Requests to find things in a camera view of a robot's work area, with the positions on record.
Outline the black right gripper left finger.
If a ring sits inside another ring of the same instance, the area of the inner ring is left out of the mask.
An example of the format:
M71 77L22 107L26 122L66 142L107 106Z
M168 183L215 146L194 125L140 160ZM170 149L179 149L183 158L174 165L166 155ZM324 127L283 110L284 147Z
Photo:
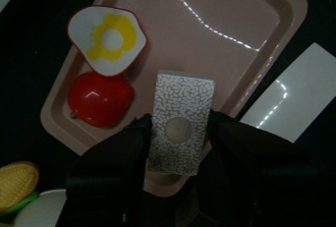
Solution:
M151 115L134 119L79 157L56 227L138 227Z

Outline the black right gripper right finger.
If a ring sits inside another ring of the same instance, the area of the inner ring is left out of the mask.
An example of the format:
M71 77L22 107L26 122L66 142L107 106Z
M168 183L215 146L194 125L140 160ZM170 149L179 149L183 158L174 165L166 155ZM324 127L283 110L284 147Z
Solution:
M302 146L218 111L208 136L223 165L232 227L336 227L336 185Z

